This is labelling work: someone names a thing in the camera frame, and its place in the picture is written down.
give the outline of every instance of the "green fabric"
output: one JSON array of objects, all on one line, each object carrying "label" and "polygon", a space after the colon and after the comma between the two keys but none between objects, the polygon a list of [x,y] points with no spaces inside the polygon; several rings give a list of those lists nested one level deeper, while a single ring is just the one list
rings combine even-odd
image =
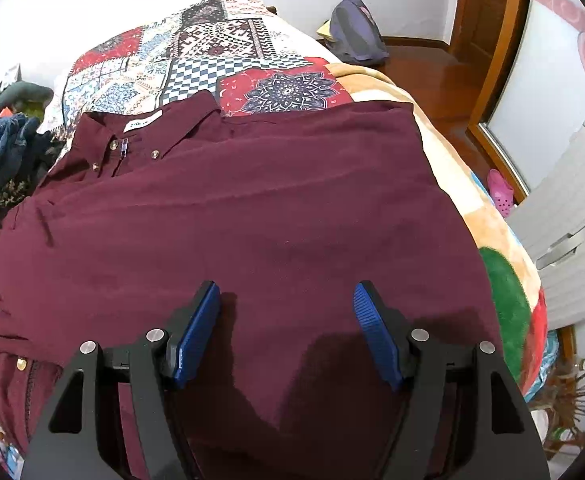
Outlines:
[{"label": "green fabric", "polygon": [[495,302],[505,363],[519,382],[523,346],[530,327],[530,305],[517,274],[503,255],[490,247],[479,250],[488,271]]}]

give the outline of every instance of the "door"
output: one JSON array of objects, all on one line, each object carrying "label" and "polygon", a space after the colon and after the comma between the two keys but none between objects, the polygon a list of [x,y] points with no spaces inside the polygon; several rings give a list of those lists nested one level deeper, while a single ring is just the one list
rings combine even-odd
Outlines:
[{"label": "door", "polygon": [[450,53],[486,73],[493,59],[506,0],[459,0]]},{"label": "door", "polygon": [[539,270],[548,328],[585,320],[585,122],[507,222]]}]

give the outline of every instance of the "white cabinet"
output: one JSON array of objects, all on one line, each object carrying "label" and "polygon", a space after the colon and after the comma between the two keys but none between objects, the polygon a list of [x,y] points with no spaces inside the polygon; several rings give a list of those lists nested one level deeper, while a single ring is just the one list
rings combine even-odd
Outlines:
[{"label": "white cabinet", "polygon": [[507,222],[539,269],[549,328],[584,320],[585,123]]}]

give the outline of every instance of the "blue gripper pad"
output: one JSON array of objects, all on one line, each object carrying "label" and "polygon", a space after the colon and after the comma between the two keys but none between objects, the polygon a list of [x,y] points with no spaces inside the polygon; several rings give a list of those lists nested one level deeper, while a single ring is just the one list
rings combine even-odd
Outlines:
[{"label": "blue gripper pad", "polygon": [[377,307],[361,283],[354,289],[352,306],[381,378],[396,392],[403,382],[399,371],[399,351]]},{"label": "blue gripper pad", "polygon": [[179,388],[184,387],[189,380],[196,377],[220,307],[219,287],[212,285],[192,317],[184,338],[179,343],[174,375],[175,383]]}]

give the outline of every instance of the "yellow cloth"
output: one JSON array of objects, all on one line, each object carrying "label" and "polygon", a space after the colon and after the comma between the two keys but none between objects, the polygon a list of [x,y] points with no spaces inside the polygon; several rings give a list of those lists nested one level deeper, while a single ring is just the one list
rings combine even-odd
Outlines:
[{"label": "yellow cloth", "polygon": [[335,38],[330,34],[330,20],[317,28],[317,34],[328,41],[335,41]]}]

